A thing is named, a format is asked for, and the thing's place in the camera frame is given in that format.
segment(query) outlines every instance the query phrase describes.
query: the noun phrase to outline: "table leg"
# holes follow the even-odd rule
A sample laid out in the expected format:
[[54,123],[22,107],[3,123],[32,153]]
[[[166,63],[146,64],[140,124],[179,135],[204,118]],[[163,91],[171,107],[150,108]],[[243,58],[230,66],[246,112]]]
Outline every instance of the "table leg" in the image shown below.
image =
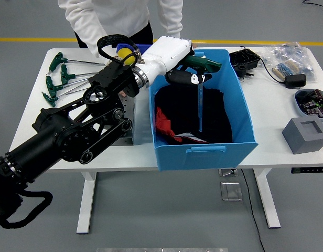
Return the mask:
[[82,172],[84,177],[84,187],[82,193],[79,221],[77,233],[88,233],[90,217],[92,214],[92,205],[94,197],[94,188],[96,181],[96,172]]
[[260,191],[264,212],[266,216],[266,221],[269,228],[281,227],[278,219],[275,204],[272,199],[272,194],[270,187],[267,182],[266,175],[270,172],[271,168],[256,168],[254,169],[255,177],[257,180],[257,185]]

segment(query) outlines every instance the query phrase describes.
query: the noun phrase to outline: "person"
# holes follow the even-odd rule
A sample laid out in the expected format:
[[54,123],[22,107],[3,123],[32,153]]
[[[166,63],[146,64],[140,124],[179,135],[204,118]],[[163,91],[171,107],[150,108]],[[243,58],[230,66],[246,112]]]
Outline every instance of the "person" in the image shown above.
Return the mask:
[[[58,0],[65,10],[80,47],[88,47],[99,57],[96,46],[106,35],[122,34],[136,44],[152,44],[153,32],[149,22],[149,0]],[[182,0],[157,0],[160,24],[165,35],[180,38],[182,30]],[[116,55],[111,46],[103,48]]]

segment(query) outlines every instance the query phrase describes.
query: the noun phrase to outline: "white shirt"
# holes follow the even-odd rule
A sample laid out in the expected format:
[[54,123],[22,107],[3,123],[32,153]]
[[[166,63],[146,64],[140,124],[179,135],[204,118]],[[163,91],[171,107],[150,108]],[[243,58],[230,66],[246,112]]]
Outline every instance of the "white shirt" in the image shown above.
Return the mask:
[[[132,36],[149,21],[149,0],[58,0],[73,30],[95,56],[98,40],[106,35]],[[157,0],[165,35],[180,38],[182,0]]]

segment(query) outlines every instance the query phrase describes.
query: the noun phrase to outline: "black pants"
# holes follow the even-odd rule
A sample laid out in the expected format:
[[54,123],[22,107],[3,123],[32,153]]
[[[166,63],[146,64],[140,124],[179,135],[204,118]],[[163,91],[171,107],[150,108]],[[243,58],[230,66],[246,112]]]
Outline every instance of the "black pants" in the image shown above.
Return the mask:
[[[80,48],[87,48],[85,42],[83,42],[77,33],[75,33]],[[130,37],[130,39],[137,45],[152,45],[153,33],[150,22],[142,30]]]

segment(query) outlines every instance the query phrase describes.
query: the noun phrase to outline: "green handle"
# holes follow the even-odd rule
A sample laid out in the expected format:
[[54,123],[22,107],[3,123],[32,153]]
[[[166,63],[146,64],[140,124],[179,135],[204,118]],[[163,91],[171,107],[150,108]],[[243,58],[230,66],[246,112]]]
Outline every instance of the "green handle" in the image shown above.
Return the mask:
[[179,62],[179,65],[190,67],[197,71],[199,74],[204,74],[205,72],[217,72],[221,69],[222,64],[212,61],[210,59],[201,58],[197,56],[186,56],[183,60]]
[[63,89],[63,85],[55,86],[50,76],[46,76],[46,87],[52,98],[57,96],[57,91]]
[[62,52],[58,52],[58,54],[52,60],[48,70],[53,72],[60,63],[66,63],[67,61],[68,60],[63,57]]
[[67,66],[65,64],[61,65],[61,83],[63,85],[68,84],[68,81],[71,79],[75,79],[75,77],[76,77],[75,74],[69,75],[67,73]]
[[49,98],[47,94],[45,94],[44,92],[41,92],[42,96],[44,97],[44,99],[52,106],[55,107],[56,106],[56,101],[58,100],[58,97],[55,98]]

